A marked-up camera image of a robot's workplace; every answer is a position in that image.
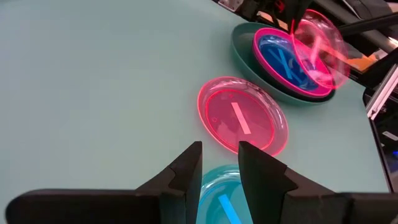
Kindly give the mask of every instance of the table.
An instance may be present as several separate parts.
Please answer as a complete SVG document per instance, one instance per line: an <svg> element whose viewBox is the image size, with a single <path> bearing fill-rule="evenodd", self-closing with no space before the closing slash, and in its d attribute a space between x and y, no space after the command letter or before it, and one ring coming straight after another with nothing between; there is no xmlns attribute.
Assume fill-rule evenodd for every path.
<svg viewBox="0 0 398 224"><path fill-rule="evenodd" d="M241 77L229 56L240 17L210 0L0 6L0 210L33 189L134 189L193 141L203 173L237 163L201 125L196 99L211 78ZM387 192L363 90L280 103L290 136L277 158L335 191Z"/></svg>

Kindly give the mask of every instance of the light blue table surface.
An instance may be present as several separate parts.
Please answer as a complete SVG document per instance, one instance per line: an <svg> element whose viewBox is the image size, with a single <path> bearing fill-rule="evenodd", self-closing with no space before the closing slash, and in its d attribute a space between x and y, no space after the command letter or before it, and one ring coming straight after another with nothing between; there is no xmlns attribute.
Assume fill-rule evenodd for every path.
<svg viewBox="0 0 398 224"><path fill-rule="evenodd" d="M203 173L237 163L196 100L207 80L241 77L229 36L242 22L210 0L2 0L0 210L32 189L134 189L193 141ZM363 90L281 103L290 136L277 158L335 191L387 192Z"/></svg>

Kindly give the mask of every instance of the white stripe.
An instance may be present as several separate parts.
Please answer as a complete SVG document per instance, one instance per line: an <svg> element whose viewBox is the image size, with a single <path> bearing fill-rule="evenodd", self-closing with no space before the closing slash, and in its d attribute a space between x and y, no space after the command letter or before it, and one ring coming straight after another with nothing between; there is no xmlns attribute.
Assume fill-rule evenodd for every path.
<svg viewBox="0 0 398 224"><path fill-rule="evenodd" d="M232 107L234 108L236 117L238 118L239 123L241 124L241 127L243 129L243 133L244 134L251 134L249 126L246 122L246 120L244 119L244 116L242 114L241 108L239 107L237 102L232 102L231 103Z"/></svg>

